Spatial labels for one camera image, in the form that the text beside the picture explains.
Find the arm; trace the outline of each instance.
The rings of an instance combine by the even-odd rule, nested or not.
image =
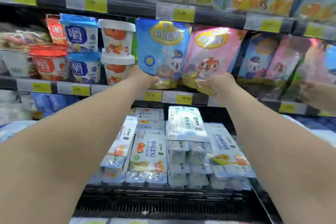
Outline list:
[[[124,81],[2,143],[1,223],[69,223],[133,101],[157,80],[133,66]]]
[[[303,103],[336,116],[335,84],[307,82],[301,85],[299,95]]]
[[[255,100],[229,73],[199,84],[212,86],[227,108],[244,154],[284,223],[334,222],[336,148]]]

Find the purple label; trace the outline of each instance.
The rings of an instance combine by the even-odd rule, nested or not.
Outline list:
[[[73,44],[83,44],[87,41],[86,30],[83,27],[66,26],[66,38]]]
[[[87,74],[87,65],[85,62],[71,61],[70,64],[75,75],[84,76]]]

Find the blue lid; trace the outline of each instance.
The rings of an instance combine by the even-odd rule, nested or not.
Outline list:
[[[93,17],[73,15],[73,14],[60,14],[61,19],[59,22],[62,25],[86,25],[92,27],[98,27],[97,19]]]
[[[67,55],[69,61],[100,61],[100,54],[98,52],[70,52]]]

